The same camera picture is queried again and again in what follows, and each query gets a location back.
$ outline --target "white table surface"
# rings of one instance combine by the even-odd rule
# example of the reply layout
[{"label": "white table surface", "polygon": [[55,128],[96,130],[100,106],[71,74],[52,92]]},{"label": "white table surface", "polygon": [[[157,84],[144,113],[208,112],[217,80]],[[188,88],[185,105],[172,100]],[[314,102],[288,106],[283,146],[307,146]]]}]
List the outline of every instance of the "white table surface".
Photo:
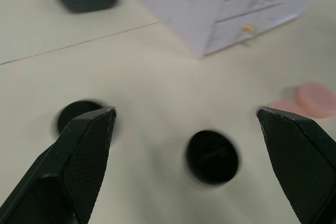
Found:
[{"label": "white table surface", "polygon": [[[2,12],[9,3],[0,1]],[[10,8],[23,8],[18,1]],[[255,110],[291,99],[297,85],[311,80],[336,91],[334,0],[314,0],[300,19],[204,60],[155,24],[136,0],[124,1],[110,11],[110,21],[103,13],[68,17],[61,11],[49,11],[49,21],[36,8],[38,22],[49,27],[36,25],[30,51],[20,40],[32,28],[13,31],[1,19],[1,59],[15,50],[19,58],[38,55],[0,66],[0,203],[55,140],[58,111],[89,98],[115,106],[119,123],[90,224],[298,224],[272,171]],[[128,4],[143,13],[129,14]],[[132,15],[139,18],[130,25]],[[77,22],[67,38],[57,28],[61,16]],[[79,38],[81,22],[101,29]],[[17,47],[9,46],[15,37]],[[318,123],[336,139],[336,119]],[[185,145],[203,129],[225,133],[241,156],[237,176],[215,189],[195,187],[183,171]]]}]

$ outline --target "black round lid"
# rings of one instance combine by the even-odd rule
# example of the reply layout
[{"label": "black round lid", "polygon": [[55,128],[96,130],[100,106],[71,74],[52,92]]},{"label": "black round lid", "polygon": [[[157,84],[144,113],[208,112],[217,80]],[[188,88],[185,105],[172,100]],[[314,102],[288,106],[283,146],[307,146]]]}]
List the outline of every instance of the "black round lid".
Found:
[{"label": "black round lid", "polygon": [[104,108],[104,106],[92,101],[77,101],[69,104],[61,111],[57,119],[58,133],[61,134],[61,132],[64,130],[65,126],[67,126],[71,119],[86,112],[102,108]]},{"label": "black round lid", "polygon": [[232,143],[214,131],[200,131],[190,140],[186,162],[201,182],[219,185],[230,181],[238,170],[238,154]]}]

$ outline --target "drawer knob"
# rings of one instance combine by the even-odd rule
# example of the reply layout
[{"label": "drawer knob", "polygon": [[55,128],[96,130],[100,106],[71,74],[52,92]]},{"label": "drawer knob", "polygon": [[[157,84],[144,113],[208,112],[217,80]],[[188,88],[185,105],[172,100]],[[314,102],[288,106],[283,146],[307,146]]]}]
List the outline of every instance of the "drawer knob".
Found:
[{"label": "drawer knob", "polygon": [[254,25],[252,24],[246,24],[245,26],[243,26],[243,31],[246,32],[246,33],[254,33],[256,30],[254,28]]}]

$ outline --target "pink round object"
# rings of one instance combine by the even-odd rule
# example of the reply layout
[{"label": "pink round object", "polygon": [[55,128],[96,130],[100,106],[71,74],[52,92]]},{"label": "pink round object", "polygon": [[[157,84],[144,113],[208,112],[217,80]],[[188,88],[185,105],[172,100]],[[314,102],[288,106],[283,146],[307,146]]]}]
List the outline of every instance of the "pink round object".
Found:
[{"label": "pink round object", "polygon": [[336,113],[336,95],[327,87],[315,82],[300,86],[296,92],[296,100],[315,118],[327,118]]},{"label": "pink round object", "polygon": [[294,114],[302,115],[306,118],[309,117],[309,115],[303,110],[303,108],[290,101],[280,100],[270,104],[269,107],[276,110],[283,110]]}]

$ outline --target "small white dresser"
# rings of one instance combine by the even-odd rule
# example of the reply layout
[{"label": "small white dresser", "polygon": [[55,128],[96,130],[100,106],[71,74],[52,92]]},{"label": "small white dresser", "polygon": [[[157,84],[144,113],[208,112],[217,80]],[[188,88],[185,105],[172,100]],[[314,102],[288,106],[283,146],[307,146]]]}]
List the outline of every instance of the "small white dresser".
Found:
[{"label": "small white dresser", "polygon": [[299,17],[310,0],[141,0],[193,51],[207,55]]}]

